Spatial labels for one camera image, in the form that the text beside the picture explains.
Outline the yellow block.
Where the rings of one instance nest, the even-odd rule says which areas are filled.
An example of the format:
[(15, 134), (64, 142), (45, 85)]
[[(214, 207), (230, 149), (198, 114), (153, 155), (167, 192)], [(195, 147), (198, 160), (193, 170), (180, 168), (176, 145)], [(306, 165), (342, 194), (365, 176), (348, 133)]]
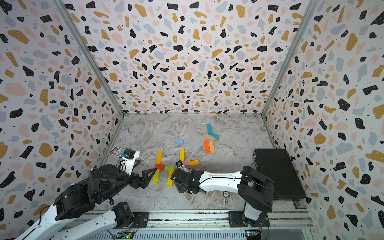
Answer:
[(179, 154), (179, 160), (184, 162), (185, 161), (185, 150), (181, 149)]
[(169, 187), (173, 186), (173, 184), (174, 184), (174, 182), (172, 180), (173, 173), (174, 173), (174, 171), (169, 171), (168, 180), (167, 180), (167, 186), (169, 186)]
[(160, 170), (156, 169), (156, 172), (154, 174), (153, 181), (152, 181), (153, 185), (157, 185), (158, 184), (159, 177), (160, 177)]

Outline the red block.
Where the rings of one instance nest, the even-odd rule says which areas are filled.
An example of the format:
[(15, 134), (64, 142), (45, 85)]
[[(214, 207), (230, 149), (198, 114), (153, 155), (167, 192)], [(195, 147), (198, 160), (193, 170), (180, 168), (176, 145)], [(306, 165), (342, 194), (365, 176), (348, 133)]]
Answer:
[(156, 169), (158, 169), (158, 170), (165, 170), (166, 165), (163, 165), (163, 164), (156, 164), (155, 167), (156, 167)]

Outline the amber block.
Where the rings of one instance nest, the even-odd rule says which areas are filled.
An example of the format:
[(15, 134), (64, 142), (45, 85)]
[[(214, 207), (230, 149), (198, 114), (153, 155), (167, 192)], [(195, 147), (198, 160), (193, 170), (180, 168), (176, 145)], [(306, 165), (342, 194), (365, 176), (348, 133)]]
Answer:
[(199, 165), (199, 161), (189, 161), (189, 165), (190, 166), (198, 166)]

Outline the orange-yellow long block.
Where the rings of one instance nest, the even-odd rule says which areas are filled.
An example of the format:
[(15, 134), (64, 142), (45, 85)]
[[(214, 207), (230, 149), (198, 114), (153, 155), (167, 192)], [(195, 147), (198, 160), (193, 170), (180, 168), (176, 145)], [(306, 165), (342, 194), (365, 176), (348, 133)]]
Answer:
[(156, 165), (160, 165), (161, 164), (162, 156), (163, 156), (163, 152), (162, 151), (158, 151), (157, 158), (156, 158)]

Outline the lime green block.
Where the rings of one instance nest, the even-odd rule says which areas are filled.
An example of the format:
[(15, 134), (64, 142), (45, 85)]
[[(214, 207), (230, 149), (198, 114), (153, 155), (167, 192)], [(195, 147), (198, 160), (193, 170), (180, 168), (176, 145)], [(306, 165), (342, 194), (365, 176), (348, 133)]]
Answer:
[(175, 170), (175, 166), (165, 166), (165, 171), (174, 171)]

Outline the orange block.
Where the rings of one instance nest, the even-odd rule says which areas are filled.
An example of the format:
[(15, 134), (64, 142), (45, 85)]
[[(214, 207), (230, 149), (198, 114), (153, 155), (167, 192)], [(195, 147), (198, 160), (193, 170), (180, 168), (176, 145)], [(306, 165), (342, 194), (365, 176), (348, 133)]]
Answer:
[(204, 146), (205, 146), (206, 153), (210, 153), (211, 152), (210, 142), (209, 141), (204, 141)]

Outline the natural wood long block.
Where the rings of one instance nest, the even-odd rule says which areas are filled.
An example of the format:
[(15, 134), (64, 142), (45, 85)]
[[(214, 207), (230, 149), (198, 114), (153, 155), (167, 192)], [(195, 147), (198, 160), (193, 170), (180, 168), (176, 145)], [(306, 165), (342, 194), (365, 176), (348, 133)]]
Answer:
[(213, 142), (209, 142), (209, 146), (210, 146), (210, 153), (211, 154), (215, 154), (216, 151), (215, 151), (214, 143)]

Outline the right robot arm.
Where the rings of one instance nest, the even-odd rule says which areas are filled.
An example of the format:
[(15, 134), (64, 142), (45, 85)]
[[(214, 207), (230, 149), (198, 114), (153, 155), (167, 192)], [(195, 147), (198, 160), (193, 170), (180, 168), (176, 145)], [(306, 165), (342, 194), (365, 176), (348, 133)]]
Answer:
[(243, 167), (241, 171), (225, 174), (177, 169), (172, 173), (170, 180), (180, 194), (238, 194), (245, 200), (243, 216), (246, 220), (257, 221), (262, 213), (270, 213), (273, 210), (275, 183), (252, 167)]

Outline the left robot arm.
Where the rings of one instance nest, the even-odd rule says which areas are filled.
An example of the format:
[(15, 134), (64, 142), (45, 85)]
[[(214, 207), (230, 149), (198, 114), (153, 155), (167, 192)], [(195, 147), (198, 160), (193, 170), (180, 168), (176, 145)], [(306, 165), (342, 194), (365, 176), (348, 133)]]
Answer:
[[(62, 192), (54, 203), (39, 215), (39, 221), (30, 226), (18, 238), (20, 240), (84, 240), (99, 232), (111, 229), (138, 230), (139, 220), (129, 204), (116, 204), (113, 197), (127, 186), (145, 189), (156, 169), (148, 169), (142, 175), (121, 171), (115, 165), (93, 168), (83, 181), (71, 185)], [(113, 208), (104, 214), (76, 227), (64, 230), (83, 214), (92, 211), (95, 205), (108, 200)]]

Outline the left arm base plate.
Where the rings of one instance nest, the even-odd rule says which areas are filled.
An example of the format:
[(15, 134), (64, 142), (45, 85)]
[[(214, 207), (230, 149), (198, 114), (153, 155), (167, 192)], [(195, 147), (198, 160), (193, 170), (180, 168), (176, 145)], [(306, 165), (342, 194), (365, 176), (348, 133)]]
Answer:
[(133, 212), (133, 215), (124, 220), (120, 228), (127, 231), (145, 229), (149, 222), (149, 212)]

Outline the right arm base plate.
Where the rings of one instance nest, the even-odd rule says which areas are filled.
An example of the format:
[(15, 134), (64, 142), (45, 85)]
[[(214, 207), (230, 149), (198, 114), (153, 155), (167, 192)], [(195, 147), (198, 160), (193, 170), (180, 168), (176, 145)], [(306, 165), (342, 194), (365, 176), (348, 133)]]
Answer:
[(245, 217), (242, 211), (229, 211), (228, 220), (231, 228), (260, 228), (269, 227), (270, 221), (266, 213), (261, 213), (256, 220)]

